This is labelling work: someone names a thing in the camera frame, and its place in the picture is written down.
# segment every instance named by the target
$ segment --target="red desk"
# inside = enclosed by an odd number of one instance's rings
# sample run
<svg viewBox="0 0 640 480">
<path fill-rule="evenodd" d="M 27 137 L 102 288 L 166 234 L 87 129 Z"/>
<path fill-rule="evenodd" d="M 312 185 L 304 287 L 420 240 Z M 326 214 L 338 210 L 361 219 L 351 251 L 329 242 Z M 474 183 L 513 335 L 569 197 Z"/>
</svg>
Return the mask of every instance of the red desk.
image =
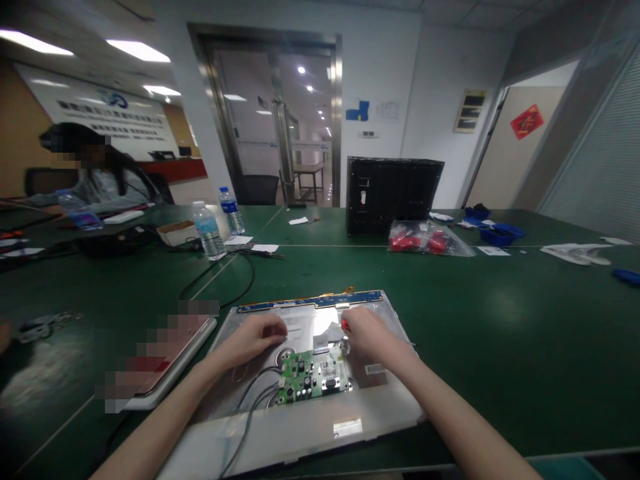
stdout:
<svg viewBox="0 0 640 480">
<path fill-rule="evenodd" d="M 207 176 L 202 159 L 138 162 L 147 173 L 161 173 L 168 183 L 195 180 Z"/>
</svg>

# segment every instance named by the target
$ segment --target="cardboard box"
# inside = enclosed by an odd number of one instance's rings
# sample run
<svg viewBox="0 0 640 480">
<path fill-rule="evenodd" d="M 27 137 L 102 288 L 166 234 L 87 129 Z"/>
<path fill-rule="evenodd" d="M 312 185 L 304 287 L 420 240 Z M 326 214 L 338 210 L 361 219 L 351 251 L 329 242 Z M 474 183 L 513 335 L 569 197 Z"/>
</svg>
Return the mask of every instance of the cardboard box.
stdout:
<svg viewBox="0 0 640 480">
<path fill-rule="evenodd" d="M 178 223 L 170 223 L 157 229 L 160 238 L 170 247 L 176 247 L 182 245 L 187 240 L 194 238 L 200 238 L 198 230 L 195 228 L 194 222 L 191 220 L 184 220 Z"/>
</svg>

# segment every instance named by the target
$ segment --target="red decoration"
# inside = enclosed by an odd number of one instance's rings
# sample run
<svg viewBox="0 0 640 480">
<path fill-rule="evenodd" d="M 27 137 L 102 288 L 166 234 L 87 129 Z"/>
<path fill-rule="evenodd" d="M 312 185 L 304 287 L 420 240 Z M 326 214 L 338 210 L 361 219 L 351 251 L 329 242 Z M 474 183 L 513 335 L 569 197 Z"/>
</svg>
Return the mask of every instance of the red decoration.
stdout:
<svg viewBox="0 0 640 480">
<path fill-rule="evenodd" d="M 538 110 L 538 106 L 533 104 L 522 115 L 517 116 L 511 121 L 511 128 L 515 132 L 515 136 L 518 140 L 522 140 L 532 131 L 536 130 L 540 125 L 544 124 L 542 120 L 542 114 Z"/>
</svg>

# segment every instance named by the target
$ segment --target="plastic bottle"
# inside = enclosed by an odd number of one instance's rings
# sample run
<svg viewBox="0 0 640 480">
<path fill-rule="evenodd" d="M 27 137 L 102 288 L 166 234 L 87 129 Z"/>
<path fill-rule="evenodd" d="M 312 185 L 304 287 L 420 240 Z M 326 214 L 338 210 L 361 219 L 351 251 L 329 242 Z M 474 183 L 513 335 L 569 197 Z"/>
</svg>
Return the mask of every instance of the plastic bottle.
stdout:
<svg viewBox="0 0 640 480">
<path fill-rule="evenodd" d="M 228 188 L 220 187 L 220 206 L 227 216 L 227 223 L 232 235 L 242 235 L 245 232 L 245 224 L 238 212 L 238 202 Z"/>
<path fill-rule="evenodd" d="M 205 250 L 205 254 L 209 261 L 218 261 L 227 254 L 225 250 L 225 244 L 220 238 L 220 232 L 218 232 L 218 224 L 215 221 L 215 216 L 206 208 L 203 201 L 193 202 L 191 206 L 193 211 L 193 222 L 195 228 L 200 234 L 200 242 L 202 242 L 202 248 Z"/>
<path fill-rule="evenodd" d="M 91 207 L 72 194 L 71 190 L 56 190 L 55 193 L 58 196 L 58 204 L 80 230 L 100 230 L 105 226 Z"/>
</svg>

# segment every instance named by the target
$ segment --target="hand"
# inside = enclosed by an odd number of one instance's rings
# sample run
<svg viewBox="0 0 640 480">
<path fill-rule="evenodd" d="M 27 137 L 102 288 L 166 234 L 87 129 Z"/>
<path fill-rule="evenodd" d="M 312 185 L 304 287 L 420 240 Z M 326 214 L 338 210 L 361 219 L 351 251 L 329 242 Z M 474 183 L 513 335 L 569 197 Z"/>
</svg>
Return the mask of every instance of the hand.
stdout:
<svg viewBox="0 0 640 480">
<path fill-rule="evenodd" d="M 346 310 L 342 318 L 349 324 L 350 330 L 344 332 L 351 346 L 378 362 L 385 363 L 389 354 L 402 345 L 384 320 L 368 308 L 360 306 Z"/>
<path fill-rule="evenodd" d="M 282 343 L 287 326 L 274 313 L 251 315 L 214 352 L 226 369 L 237 367 L 262 353 L 267 347 Z"/>
</svg>

